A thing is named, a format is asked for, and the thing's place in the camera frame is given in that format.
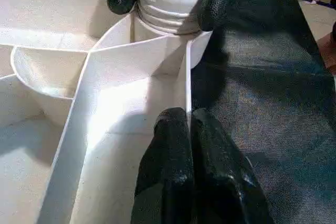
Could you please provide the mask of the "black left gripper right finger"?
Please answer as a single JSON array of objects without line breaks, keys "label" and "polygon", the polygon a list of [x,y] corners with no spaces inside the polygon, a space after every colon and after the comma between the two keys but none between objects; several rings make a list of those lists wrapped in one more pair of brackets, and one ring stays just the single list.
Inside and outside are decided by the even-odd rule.
[{"label": "black left gripper right finger", "polygon": [[206,109],[191,117],[198,223],[271,223],[249,159]]}]

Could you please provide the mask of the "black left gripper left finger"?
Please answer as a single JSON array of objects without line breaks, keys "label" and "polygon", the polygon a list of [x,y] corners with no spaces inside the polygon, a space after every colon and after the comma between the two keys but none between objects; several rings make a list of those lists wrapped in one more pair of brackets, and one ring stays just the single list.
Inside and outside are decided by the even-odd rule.
[{"label": "black left gripper left finger", "polygon": [[160,113],[153,139],[139,166],[134,191],[133,223],[190,223],[194,168],[186,113]]}]

